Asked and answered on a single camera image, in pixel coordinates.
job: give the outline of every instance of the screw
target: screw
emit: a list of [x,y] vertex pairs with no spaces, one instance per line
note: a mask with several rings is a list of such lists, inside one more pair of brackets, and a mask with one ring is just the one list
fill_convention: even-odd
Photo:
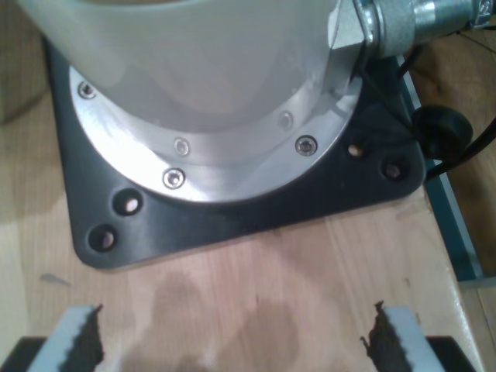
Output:
[[403,181],[410,173],[411,167],[408,158],[403,155],[386,157],[381,165],[382,174],[389,181]]
[[93,99],[94,97],[96,97],[95,90],[86,81],[83,81],[79,84],[79,86],[77,87],[77,93],[83,99]]
[[166,188],[177,190],[184,184],[184,172],[178,168],[166,170],[164,173],[164,184]]
[[311,136],[301,136],[296,140],[294,148],[303,157],[310,157],[317,151],[317,141]]
[[189,143],[186,139],[178,137],[174,140],[174,149],[177,155],[185,157],[189,154]]
[[131,215],[134,212],[136,212],[136,210],[138,209],[139,206],[140,206],[140,202],[138,201],[138,199],[131,198],[128,201],[126,201],[126,205],[124,207],[124,210],[126,211],[126,213]]
[[290,130],[293,127],[293,115],[289,111],[282,112],[278,123],[283,130]]
[[105,231],[102,236],[102,249],[109,250],[114,245],[114,242],[114,234],[112,234],[110,231]]

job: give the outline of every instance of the screw hole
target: screw hole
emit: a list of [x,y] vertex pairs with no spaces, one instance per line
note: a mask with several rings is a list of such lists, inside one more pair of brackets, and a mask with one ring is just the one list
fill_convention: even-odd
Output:
[[117,244],[117,232],[110,225],[99,225],[90,231],[88,244],[98,252],[108,252]]
[[135,215],[143,206],[143,197],[133,188],[125,188],[114,195],[112,207],[118,215]]
[[381,168],[390,181],[403,181],[410,173],[410,163],[405,157],[387,157]]

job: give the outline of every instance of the metal fitting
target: metal fitting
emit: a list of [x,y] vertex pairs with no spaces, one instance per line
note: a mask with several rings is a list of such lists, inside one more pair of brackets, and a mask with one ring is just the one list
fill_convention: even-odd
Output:
[[489,22],[495,0],[354,0],[366,46],[374,57]]

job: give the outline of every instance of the black cable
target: black cable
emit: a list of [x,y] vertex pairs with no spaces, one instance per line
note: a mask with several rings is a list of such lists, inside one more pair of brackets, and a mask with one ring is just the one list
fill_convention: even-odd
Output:
[[363,82],[367,84],[369,89],[374,91],[374,94],[379,98],[381,104],[389,112],[389,114],[398,120],[409,132],[412,131],[412,124],[410,120],[406,118],[401,112],[397,111],[396,108],[389,102],[388,98],[382,93],[381,89],[375,84],[374,80],[369,76],[369,74],[363,69],[363,67],[357,67],[356,72],[362,77]]
[[478,155],[494,140],[496,140],[496,118],[494,118],[483,133],[467,147],[460,159],[456,161],[443,161],[441,164],[436,165],[427,172],[425,180],[430,181],[433,178],[438,177],[447,171],[451,171],[453,168],[467,162]]
[[[496,30],[496,26],[488,26],[486,29],[488,30]],[[471,37],[464,35],[460,32],[457,33],[461,35],[465,39],[476,43],[478,46],[488,50],[491,53],[496,54],[496,50],[493,50],[489,46],[472,39]],[[398,68],[397,76],[398,78],[402,78],[413,66],[413,64],[417,61],[420,54],[423,51],[423,46],[416,46],[410,56],[405,60],[405,62]],[[388,111],[388,113],[398,120],[410,133],[412,133],[412,124],[410,120],[406,118],[401,112],[397,111],[396,108],[389,102],[388,98],[382,93],[381,89],[376,85],[374,80],[369,76],[369,74],[363,69],[363,67],[359,66],[356,69],[356,72],[362,77],[363,82],[368,86],[370,90],[372,90],[384,108]],[[478,155],[482,150],[484,150],[490,143],[496,140],[496,118],[491,122],[491,124],[484,130],[484,132],[474,140],[467,149],[463,152],[460,159],[455,161],[443,161],[441,164],[435,166],[427,172],[427,176],[425,178],[426,181],[430,181],[439,175],[446,173],[447,171],[452,170],[455,167],[467,162],[472,159],[476,155]]]
[[398,80],[402,79],[405,74],[410,71],[417,59],[422,54],[423,50],[424,46],[422,44],[413,48],[410,55],[405,59],[405,62],[403,62],[403,64],[398,68],[398,72],[396,73]]

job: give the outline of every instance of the countersunk screw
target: countersunk screw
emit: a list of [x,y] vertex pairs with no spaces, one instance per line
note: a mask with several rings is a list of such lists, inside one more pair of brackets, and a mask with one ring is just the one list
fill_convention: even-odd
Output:
[[77,87],[77,93],[83,99],[93,99],[96,97],[95,90],[90,84],[88,84],[87,81],[83,81],[79,84]]
[[164,184],[166,188],[177,190],[184,184],[184,172],[179,168],[166,170],[164,173]]
[[174,140],[174,149],[177,155],[185,157],[189,154],[189,143],[186,139],[178,137]]
[[296,140],[294,148],[303,157],[310,157],[317,151],[317,141],[312,136],[301,136]]
[[279,115],[279,126],[285,131],[293,127],[293,115],[289,111],[284,111]]

